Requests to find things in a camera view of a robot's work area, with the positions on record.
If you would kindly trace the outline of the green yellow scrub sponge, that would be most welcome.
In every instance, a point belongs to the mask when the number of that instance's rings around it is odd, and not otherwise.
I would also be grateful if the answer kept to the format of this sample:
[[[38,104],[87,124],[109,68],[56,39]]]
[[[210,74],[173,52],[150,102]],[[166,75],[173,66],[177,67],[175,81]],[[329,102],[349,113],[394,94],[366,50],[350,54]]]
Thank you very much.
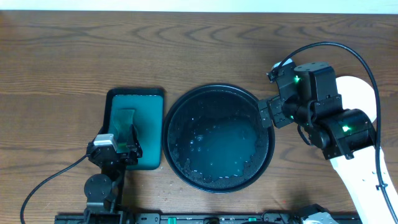
[[[134,109],[120,109],[112,115],[108,133],[114,135],[118,152],[126,152],[127,144],[132,142],[134,112]]]

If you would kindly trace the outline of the white plate top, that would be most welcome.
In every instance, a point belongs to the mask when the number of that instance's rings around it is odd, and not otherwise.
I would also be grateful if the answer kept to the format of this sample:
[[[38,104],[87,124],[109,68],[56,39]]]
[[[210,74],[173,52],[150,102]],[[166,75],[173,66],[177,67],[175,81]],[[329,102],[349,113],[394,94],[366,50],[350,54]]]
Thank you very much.
[[[342,76],[336,79],[336,85],[342,97],[343,109],[359,109],[375,122],[376,98],[373,88],[368,83],[357,77]]]

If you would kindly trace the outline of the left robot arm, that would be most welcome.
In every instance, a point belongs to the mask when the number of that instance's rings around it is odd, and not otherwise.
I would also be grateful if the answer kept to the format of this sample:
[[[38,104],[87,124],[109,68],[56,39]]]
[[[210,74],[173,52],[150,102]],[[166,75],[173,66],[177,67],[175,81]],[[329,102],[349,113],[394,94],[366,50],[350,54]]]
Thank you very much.
[[[142,148],[134,125],[127,131],[127,152],[118,152],[112,134],[99,134],[88,143],[88,160],[101,169],[85,183],[85,223],[135,223],[134,214],[123,208],[124,176],[128,166],[138,164]]]

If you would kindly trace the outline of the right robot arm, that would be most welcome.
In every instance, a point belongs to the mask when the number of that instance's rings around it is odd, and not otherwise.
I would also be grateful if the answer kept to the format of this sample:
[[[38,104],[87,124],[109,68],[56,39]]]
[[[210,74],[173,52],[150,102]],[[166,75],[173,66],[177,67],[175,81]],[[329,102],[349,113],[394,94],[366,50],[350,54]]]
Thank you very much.
[[[363,223],[397,223],[397,192],[384,153],[376,149],[377,116],[343,104],[335,71],[326,62],[288,60],[267,76],[279,93],[258,102],[262,125],[295,123],[303,141],[330,161]]]

